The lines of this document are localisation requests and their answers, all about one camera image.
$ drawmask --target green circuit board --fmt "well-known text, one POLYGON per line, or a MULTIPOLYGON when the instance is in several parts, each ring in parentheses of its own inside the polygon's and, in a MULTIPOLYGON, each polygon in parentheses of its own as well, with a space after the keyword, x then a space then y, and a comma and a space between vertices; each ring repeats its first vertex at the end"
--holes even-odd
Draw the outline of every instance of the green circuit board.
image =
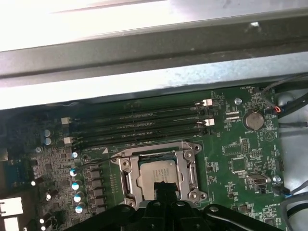
POLYGON ((202 146, 195 157, 197 177, 199 189, 208 197, 197 204, 198 208, 220 204, 286 230, 279 211, 282 198, 272 191, 274 185, 283 184, 278 119, 261 99, 258 88, 243 86, 83 105, 42 115, 39 119, 38 115, 28 117, 27 122, 15 119, 9 125, 8 150, 13 159, 19 148, 23 152, 19 159, 37 160, 34 177, 48 179, 38 187, 41 197, 36 207, 38 217, 48 211, 63 212, 64 222, 54 230, 64 230, 123 202, 118 165, 108 161, 96 166, 97 176, 89 167, 71 177, 72 168, 128 148, 178 141, 202 146), (200 121, 206 119, 214 119, 214 123, 201 126, 200 121), (45 130, 51 132, 50 144, 44 144, 45 130), (74 142, 65 142, 65 138, 74 142), (72 152, 78 157, 72 158, 72 152), (71 184, 76 180, 82 182, 80 190, 86 195, 82 214, 75 212, 73 201, 76 192, 71 184), (266 183, 254 184, 254 180, 266 183), (52 189, 59 193, 46 203, 45 192, 52 189), (100 210, 97 198, 103 198, 100 210))

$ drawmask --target motherboard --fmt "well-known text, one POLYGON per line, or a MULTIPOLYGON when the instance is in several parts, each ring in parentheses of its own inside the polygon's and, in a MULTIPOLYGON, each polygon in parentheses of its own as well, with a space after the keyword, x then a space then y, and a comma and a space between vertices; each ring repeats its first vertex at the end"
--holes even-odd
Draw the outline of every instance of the motherboard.
POLYGON ((6 140, 5 185, 34 190, 33 230, 138 209, 161 181, 199 209, 215 203, 286 229, 272 189, 283 185, 278 118, 258 86, 52 107, 12 118, 6 140))

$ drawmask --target integrated circuit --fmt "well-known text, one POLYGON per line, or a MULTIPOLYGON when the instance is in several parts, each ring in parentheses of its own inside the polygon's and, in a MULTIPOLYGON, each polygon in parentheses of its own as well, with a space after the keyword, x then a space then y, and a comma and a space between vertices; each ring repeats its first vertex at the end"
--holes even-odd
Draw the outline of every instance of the integrated circuit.
POLYGON ((142 188, 145 200, 154 200, 154 183, 176 183, 179 188, 177 166, 174 160, 161 160, 144 163, 140 166, 138 185, 142 188))
POLYGON ((239 173, 246 171, 246 158, 239 157, 231 160, 232 172, 239 173))

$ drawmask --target connector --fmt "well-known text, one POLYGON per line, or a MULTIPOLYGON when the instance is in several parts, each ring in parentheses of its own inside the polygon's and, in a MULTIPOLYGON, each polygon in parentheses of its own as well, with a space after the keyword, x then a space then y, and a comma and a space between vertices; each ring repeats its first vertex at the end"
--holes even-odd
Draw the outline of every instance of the connector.
POLYGON ((270 182, 270 178, 266 175, 260 175, 260 174, 251 174, 247 176, 247 179, 249 182, 251 182, 253 185, 262 185, 270 182))

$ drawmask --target chip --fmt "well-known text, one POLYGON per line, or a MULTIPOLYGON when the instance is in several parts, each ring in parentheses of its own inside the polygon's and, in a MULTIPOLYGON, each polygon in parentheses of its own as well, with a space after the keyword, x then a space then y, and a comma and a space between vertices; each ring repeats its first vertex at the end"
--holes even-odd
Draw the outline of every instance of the chip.
POLYGON ((269 224, 269 225, 274 226, 274 219, 273 219, 273 218, 265 219, 264 222, 267 223, 267 224, 269 224))
POLYGON ((46 170, 51 170, 52 169, 52 165, 51 164, 45 164, 45 169, 46 170))
POLYGON ((69 180, 63 180, 63 181, 61 181, 61 185, 62 185, 62 186, 69 186, 69 185, 70 185, 69 180))
POLYGON ((100 172, 98 170, 95 170, 95 171, 92 171, 91 172, 91 177, 92 178, 99 178, 101 175, 100 175, 100 172))
POLYGON ((177 175, 177 166, 174 160, 160 160, 142 164, 138 184, 142 188, 144 199, 154 200, 155 182, 175 182, 179 188, 177 175))
POLYGON ((103 198, 96 198, 95 199, 95 205, 96 206, 104 205, 104 199, 103 198))
POLYGON ((92 181, 92 185, 93 185, 94 188, 101 187, 102 182, 100 180, 94 180, 94 181, 92 181))
POLYGON ((247 205, 240 205, 241 212, 247 212, 247 210, 248 210, 247 205))
POLYGON ((244 157, 233 158, 231 160, 232 172, 239 173, 246 171, 246 159, 244 157))
POLYGON ((102 196, 103 190, 102 189, 95 189, 94 190, 94 196, 102 196))
POLYGON ((60 208, 60 204, 58 202, 55 202, 52 204, 52 207, 54 210, 59 209, 60 208))

